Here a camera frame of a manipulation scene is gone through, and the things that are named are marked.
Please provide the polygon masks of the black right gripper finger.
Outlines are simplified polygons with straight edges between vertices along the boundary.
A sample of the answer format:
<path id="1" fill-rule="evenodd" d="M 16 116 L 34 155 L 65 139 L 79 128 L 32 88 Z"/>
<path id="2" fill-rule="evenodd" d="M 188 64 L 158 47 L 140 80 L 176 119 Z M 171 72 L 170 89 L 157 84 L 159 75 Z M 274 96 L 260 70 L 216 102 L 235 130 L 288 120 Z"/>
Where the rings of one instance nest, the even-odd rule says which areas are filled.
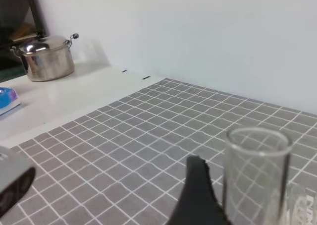
<path id="1" fill-rule="evenodd" d="M 199 156 L 186 159 L 186 178 L 168 225 L 229 225 L 215 196 L 209 166 Z"/>

